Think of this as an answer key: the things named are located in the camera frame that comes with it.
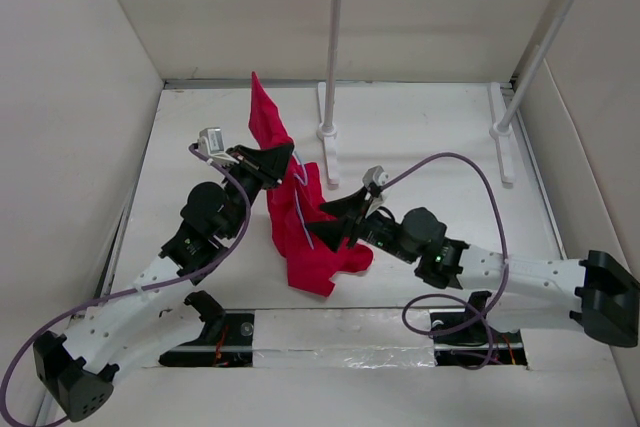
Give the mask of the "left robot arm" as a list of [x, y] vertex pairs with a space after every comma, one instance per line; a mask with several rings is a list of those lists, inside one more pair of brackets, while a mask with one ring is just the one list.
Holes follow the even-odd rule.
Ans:
[[132, 294], [85, 309], [61, 334], [36, 338], [38, 378], [69, 421], [95, 414], [131, 370], [185, 342], [220, 337], [225, 310], [198, 285], [239, 244], [258, 194], [282, 184], [293, 151], [291, 143], [238, 145], [209, 157], [224, 181], [192, 188], [177, 232], [132, 282]]

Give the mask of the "red t shirt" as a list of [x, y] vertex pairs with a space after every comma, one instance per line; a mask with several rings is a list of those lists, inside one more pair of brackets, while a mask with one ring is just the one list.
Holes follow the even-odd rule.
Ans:
[[[248, 127], [261, 149], [291, 143], [279, 109], [264, 90], [259, 77], [251, 75], [251, 107]], [[358, 274], [372, 264], [374, 254], [364, 245], [331, 252], [306, 228], [308, 222], [329, 217], [319, 210], [324, 203], [319, 167], [293, 157], [282, 184], [267, 192], [272, 240], [286, 261], [288, 285], [324, 298], [333, 292], [337, 273]]]

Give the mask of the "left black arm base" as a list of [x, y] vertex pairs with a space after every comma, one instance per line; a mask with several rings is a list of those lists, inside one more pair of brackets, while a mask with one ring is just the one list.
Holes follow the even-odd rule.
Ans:
[[198, 313], [197, 338], [163, 353], [163, 367], [245, 368], [253, 366], [255, 312], [225, 310], [205, 291], [189, 294], [184, 303]]

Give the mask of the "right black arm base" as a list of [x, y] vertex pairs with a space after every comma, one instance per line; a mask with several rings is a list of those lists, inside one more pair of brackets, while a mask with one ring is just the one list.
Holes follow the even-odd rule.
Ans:
[[[464, 310], [436, 310], [431, 313], [431, 328], [445, 330], [463, 323], [474, 315]], [[487, 367], [527, 366], [528, 361], [521, 333], [499, 332], [491, 328], [493, 350]], [[485, 327], [477, 322], [456, 333], [434, 338], [434, 358], [438, 367], [456, 366], [465, 369], [477, 368], [488, 353]]]

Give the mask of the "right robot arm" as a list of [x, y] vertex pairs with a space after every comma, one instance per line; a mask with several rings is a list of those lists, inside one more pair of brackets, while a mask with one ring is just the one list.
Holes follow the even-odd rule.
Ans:
[[307, 223], [309, 232], [333, 252], [364, 241], [415, 267], [415, 275], [436, 289], [501, 292], [534, 299], [533, 306], [479, 305], [462, 315], [474, 340], [496, 330], [522, 328], [581, 330], [606, 345], [639, 343], [639, 282], [613, 256], [592, 250], [584, 259], [504, 259], [462, 240], [424, 207], [396, 221], [379, 199], [361, 189], [326, 202], [325, 221]]

